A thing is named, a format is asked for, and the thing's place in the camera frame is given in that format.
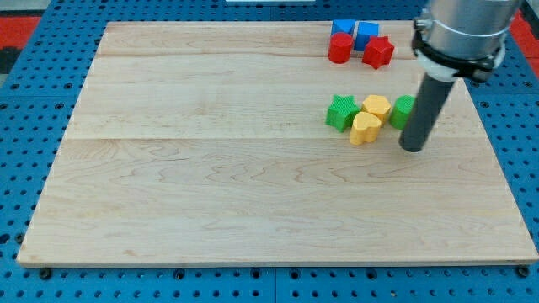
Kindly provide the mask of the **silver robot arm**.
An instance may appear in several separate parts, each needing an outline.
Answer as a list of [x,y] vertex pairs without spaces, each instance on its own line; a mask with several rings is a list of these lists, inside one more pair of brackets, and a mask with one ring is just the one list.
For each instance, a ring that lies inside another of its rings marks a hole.
[[413,53],[439,82],[486,82],[505,56],[521,0],[429,0],[413,21]]

